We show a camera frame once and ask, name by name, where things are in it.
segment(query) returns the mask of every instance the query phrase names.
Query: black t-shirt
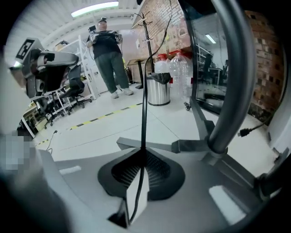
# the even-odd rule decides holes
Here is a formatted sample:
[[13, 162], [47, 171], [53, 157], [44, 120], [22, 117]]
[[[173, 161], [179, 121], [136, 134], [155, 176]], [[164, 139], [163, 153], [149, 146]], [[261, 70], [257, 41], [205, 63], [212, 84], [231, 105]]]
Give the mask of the black t-shirt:
[[101, 34], [97, 37], [96, 43], [93, 44], [94, 59], [105, 53], [121, 53], [117, 45], [114, 33], [108, 34], [108, 31], [100, 31], [99, 33]]

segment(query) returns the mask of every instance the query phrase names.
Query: trash can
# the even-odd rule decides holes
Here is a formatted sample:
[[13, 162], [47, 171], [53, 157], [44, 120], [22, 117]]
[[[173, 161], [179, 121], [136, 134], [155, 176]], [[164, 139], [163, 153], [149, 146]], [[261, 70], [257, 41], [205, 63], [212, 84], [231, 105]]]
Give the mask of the trash can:
[[150, 73], [147, 76], [148, 102], [153, 106], [163, 106], [170, 103], [169, 73]]

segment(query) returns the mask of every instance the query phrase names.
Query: man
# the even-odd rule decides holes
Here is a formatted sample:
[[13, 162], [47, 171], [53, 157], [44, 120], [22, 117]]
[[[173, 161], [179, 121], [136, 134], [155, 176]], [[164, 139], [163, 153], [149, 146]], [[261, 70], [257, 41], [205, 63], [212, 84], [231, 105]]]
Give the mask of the man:
[[106, 20], [100, 20], [98, 23], [98, 34], [90, 35], [86, 43], [88, 48], [93, 47], [96, 65], [111, 93], [112, 99], [118, 98], [113, 72], [116, 75], [118, 84], [124, 89], [123, 92], [128, 96], [133, 94], [133, 91], [129, 89], [122, 54], [117, 45], [121, 41], [121, 35], [116, 32], [107, 31]]

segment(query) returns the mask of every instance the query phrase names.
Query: black trash bag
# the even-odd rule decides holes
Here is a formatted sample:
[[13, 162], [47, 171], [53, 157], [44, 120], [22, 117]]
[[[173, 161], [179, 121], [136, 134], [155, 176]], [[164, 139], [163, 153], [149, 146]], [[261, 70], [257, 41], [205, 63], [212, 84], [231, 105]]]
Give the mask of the black trash bag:
[[146, 78], [153, 79], [161, 84], [167, 84], [171, 79], [171, 75], [170, 73], [150, 73]]

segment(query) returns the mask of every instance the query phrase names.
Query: cable plug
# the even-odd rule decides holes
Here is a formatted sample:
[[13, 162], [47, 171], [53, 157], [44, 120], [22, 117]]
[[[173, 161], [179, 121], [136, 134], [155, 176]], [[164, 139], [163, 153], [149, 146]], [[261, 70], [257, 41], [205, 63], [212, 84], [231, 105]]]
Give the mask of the cable plug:
[[238, 136], [239, 137], [244, 137], [246, 135], [248, 135], [250, 132], [252, 132], [252, 129], [242, 129], [238, 132]]

